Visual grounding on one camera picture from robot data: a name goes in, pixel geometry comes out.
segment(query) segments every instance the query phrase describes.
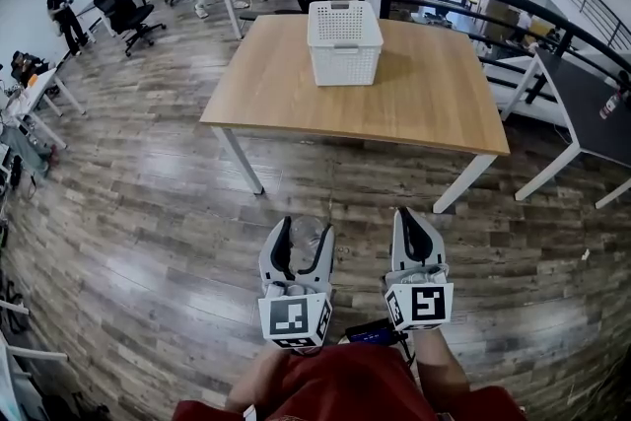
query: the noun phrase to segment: table leg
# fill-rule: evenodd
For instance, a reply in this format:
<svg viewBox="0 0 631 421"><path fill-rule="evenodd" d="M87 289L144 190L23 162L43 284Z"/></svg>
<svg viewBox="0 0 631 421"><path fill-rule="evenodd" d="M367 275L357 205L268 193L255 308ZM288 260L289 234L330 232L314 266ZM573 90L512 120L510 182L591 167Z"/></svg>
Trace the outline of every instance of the table leg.
<svg viewBox="0 0 631 421"><path fill-rule="evenodd" d="M239 141L237 140L237 137L235 137L233 131L230 128L220 128L214 126L213 132L215 132L215 135L219 139L222 147L228 153L228 156L232 160L233 164L237 166L239 172L244 177L245 182L247 182L247 185L252 192L257 195L262 194L263 191L265 191L265 188L263 188L260 180L258 180L258 176L254 172L254 169L245 157L244 150L241 149Z"/></svg>
<svg viewBox="0 0 631 421"><path fill-rule="evenodd" d="M613 191L611 191L611 193L609 193L607 196L605 196L604 198L602 198L601 200L599 200L596 203L596 209L602 209L605 205L607 205L609 202L611 202L612 200L615 200L616 198L618 198L622 193L624 193L625 191L631 189L631 179L629 179L628 181L626 181L624 184L621 184L620 186L618 186L616 189L614 189Z"/></svg>
<svg viewBox="0 0 631 421"><path fill-rule="evenodd" d="M9 304L3 300L0 300L0 307L3 309L7 309L9 311L13 311L14 313L20 313L21 315L29 315L31 311L29 311L23 305L16 306L15 304Z"/></svg>
<svg viewBox="0 0 631 421"><path fill-rule="evenodd" d="M454 183L447 188L443 196L436 201L434 213L441 214L452 205L489 168L496 158L495 155L477 155Z"/></svg>
<svg viewBox="0 0 631 421"><path fill-rule="evenodd" d="M43 94L43 101L46 102L48 104L48 106L55 112L55 114L57 114L59 117L61 117L63 115L63 112L61 112L59 110L59 107L57 107L55 104L52 103L52 100L50 99L50 97L44 93Z"/></svg>
<svg viewBox="0 0 631 421"><path fill-rule="evenodd" d="M81 29L83 29L83 23L79 23L79 25L81 26ZM86 29L84 29L84 32L86 33L86 35L88 36L88 40L92 44L94 44L97 41L96 38L95 38L95 35L90 30L90 27L87 27Z"/></svg>
<svg viewBox="0 0 631 421"><path fill-rule="evenodd" d="M530 65L528 66L528 68L526 70L526 73L522 77L522 80L520 81L520 85L517 86L517 89L515 90L515 93L511 97L511 101L502 110L502 115L500 116L502 118L502 121L506 121L506 119L509 117L511 112L513 112L513 109L515 108L515 105L517 105L517 102L520 101L520 98L522 97L522 95L526 91L526 88L528 86L528 82L530 81L532 76L534 76L534 72L536 71L536 69L538 67L539 67L539 60L535 56L532 59L532 61L530 62Z"/></svg>
<svg viewBox="0 0 631 421"><path fill-rule="evenodd" d="M66 99L70 101L70 104L72 104L81 114L86 113L86 110L83 109L81 104L77 102L77 99L73 97L70 91L66 88L66 85L63 84L63 81L61 81L57 76L55 76L55 84L59 87L59 90L61 90L61 93L66 96Z"/></svg>
<svg viewBox="0 0 631 421"><path fill-rule="evenodd" d="M116 37L116 32L113 30L113 28L111 27L111 22L109 21L109 18L106 15L101 15L101 21L103 22L103 24L105 25L105 28L107 29L107 32L112 36L112 37Z"/></svg>
<svg viewBox="0 0 631 421"><path fill-rule="evenodd" d="M24 347L7 346L9 352L13 356L22 356L32 360L51 360L55 362L67 362L68 355L66 353L50 353L48 351L35 351L34 349L26 349Z"/></svg>
<svg viewBox="0 0 631 421"><path fill-rule="evenodd" d="M39 118L37 114L31 111L29 113L29 116L34 120L35 123L37 123L37 126L41 128L48 137L50 137L53 141L55 141L57 145L61 146L62 149L66 149L68 147L68 145L61 140L61 137L59 137L55 132L53 132L48 127L48 125Z"/></svg>
<svg viewBox="0 0 631 421"><path fill-rule="evenodd" d="M535 191L555 177L561 169L572 162L579 153L581 153L581 146L579 146L576 142L570 144L567 149L561 153L556 160L554 160L554 162L543 169L543 171L536 175L526 186L515 193L515 199L522 201L531 196Z"/></svg>
<svg viewBox="0 0 631 421"><path fill-rule="evenodd" d="M228 9L228 16L230 17L230 23L233 24L233 30L235 31L235 36L238 39L243 38L244 36L241 34L241 29L239 28L239 22L237 21L237 16L235 15L235 6L233 6L234 0L224 0L226 4L226 9Z"/></svg>

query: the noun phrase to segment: white desk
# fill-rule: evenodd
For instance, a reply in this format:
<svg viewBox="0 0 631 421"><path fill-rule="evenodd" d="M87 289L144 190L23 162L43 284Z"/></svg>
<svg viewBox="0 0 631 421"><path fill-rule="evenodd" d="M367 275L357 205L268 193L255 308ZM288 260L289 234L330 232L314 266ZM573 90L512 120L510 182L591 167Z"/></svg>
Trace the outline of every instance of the white desk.
<svg viewBox="0 0 631 421"><path fill-rule="evenodd" d="M74 106L81 114L85 114L86 110L81 107L81 105L77 102L77 100L72 96L72 94L68 91L66 86L63 84L61 79L56 75L57 69L50 69L47 72L44 72L40 76L37 76L37 81L34 85L26 87L20 96L7 108L7 112L11 117L13 117L18 123L27 128L27 126L23 123L23 118L26 115L29 115L47 135L52 140L54 140L61 148L66 149L68 145L59 137L55 132L53 132L48 125L46 125L42 119L35 114L34 109L39 103L40 99L44 99L44 101L50 106L52 110L58 115L61 116L63 113L59 110L59 108L52 102L52 100L45 94L45 91L52 86L52 83L59 87L59 90L63 95L66 96L70 104Z"/></svg>

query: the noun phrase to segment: cable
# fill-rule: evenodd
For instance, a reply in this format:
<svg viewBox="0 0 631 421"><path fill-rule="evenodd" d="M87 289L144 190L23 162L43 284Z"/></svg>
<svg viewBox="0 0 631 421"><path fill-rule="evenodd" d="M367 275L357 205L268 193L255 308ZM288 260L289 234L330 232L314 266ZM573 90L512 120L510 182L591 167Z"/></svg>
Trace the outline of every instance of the cable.
<svg viewBox="0 0 631 421"><path fill-rule="evenodd" d="M554 125L554 131L559 134L559 137L561 137L561 140L565 142L567 145L570 145L571 142L568 141L565 137L563 137L563 134L559 132L558 128L556 127L556 123L553 123L553 125Z"/></svg>

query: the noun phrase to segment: dark table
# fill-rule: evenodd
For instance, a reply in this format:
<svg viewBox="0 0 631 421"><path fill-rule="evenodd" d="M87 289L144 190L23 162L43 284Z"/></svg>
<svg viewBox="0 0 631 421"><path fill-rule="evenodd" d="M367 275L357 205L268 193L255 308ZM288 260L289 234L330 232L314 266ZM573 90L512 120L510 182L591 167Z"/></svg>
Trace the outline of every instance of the dark table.
<svg viewBox="0 0 631 421"><path fill-rule="evenodd" d="M572 143L554 162L515 193L515 198L524 200L530 196L580 153L631 168L631 143L628 140L631 134L631 110L620 104L607 119L602 119L600 110L616 90L598 76L543 49L536 51L513 98L502 111L502 119L509 116L538 69L543 72L554 92L570 130ZM629 188L631 179L597 202L596 208L604 207Z"/></svg>

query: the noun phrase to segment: person's arm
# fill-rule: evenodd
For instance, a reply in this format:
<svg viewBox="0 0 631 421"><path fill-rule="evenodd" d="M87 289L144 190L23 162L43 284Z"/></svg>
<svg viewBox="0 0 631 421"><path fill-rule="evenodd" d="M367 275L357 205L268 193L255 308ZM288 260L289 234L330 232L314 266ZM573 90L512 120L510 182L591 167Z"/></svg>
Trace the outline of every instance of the person's arm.
<svg viewBox="0 0 631 421"><path fill-rule="evenodd" d="M291 352L267 342L226 399L226 410L245 412L251 405L260 404L281 381Z"/></svg>
<svg viewBox="0 0 631 421"><path fill-rule="evenodd" d="M453 402L470 391L464 370L439 328L416 330L413 336L423 394L436 412L449 412Z"/></svg>

